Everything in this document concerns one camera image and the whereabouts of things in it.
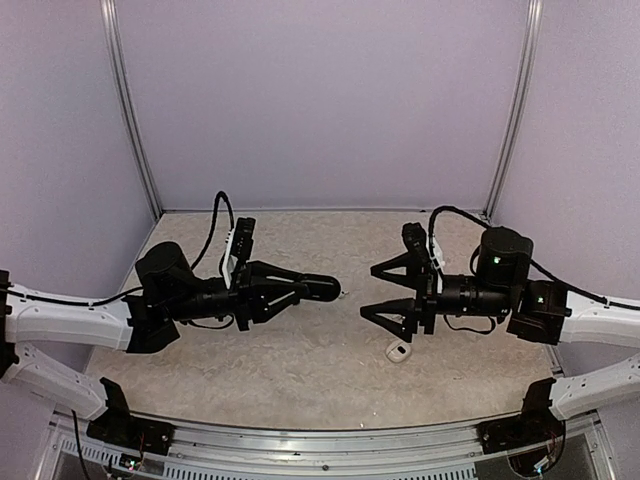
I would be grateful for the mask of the black earbud charging case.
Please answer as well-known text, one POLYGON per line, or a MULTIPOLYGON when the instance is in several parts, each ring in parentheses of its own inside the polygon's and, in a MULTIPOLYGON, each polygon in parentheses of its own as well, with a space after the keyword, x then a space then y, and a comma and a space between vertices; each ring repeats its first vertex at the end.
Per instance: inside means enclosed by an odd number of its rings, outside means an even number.
POLYGON ((301 294, 304 300, 332 302, 342 293, 340 282, 328 275, 306 273, 302 274, 297 282, 305 287, 301 294))

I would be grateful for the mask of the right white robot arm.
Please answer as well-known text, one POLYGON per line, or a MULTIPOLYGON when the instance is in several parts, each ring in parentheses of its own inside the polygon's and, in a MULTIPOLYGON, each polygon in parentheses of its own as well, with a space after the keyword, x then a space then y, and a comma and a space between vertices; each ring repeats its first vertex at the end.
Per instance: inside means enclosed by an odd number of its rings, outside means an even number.
POLYGON ((505 227, 486 229, 471 275, 446 275, 435 241, 419 223, 402 229, 405 253, 375 265, 372 276, 409 288, 414 296, 364 306, 363 318, 409 343, 433 334, 438 317, 506 321, 508 333, 532 343, 602 343, 638 348, 639 304, 578 291, 560 280, 531 280, 533 242, 505 227))

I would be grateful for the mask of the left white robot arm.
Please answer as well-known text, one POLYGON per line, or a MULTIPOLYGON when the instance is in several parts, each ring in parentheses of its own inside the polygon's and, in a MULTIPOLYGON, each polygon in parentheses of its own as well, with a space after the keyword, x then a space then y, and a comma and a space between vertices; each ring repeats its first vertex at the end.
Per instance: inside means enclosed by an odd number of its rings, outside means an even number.
POLYGON ((249 260, 230 247, 219 277, 199 278, 175 242, 154 246, 135 269, 139 288, 108 299, 46 297, 1 274, 1 380, 62 404, 101 427, 121 445, 133 443, 140 424, 122 388, 93 379, 55 360, 38 341, 155 354, 180 337, 179 324, 234 320, 239 330, 271 320, 302 300, 331 302, 341 291, 333 277, 300 273, 249 260))

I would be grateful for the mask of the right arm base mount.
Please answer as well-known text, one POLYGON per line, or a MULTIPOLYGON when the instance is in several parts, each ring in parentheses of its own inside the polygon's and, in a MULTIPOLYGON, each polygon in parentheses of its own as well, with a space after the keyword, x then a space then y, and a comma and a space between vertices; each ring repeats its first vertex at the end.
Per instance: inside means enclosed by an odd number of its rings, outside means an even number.
POLYGON ((549 412, 520 413, 481 422, 476 431, 483 453, 493 454, 563 437, 566 425, 549 412))

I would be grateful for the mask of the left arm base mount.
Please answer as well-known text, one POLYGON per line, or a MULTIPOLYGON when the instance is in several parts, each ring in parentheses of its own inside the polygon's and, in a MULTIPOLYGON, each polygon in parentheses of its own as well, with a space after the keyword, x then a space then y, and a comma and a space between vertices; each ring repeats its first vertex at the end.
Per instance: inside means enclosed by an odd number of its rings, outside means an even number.
POLYGON ((87 435, 108 444, 166 456, 175 433, 168 422, 108 410, 87 427, 87 435))

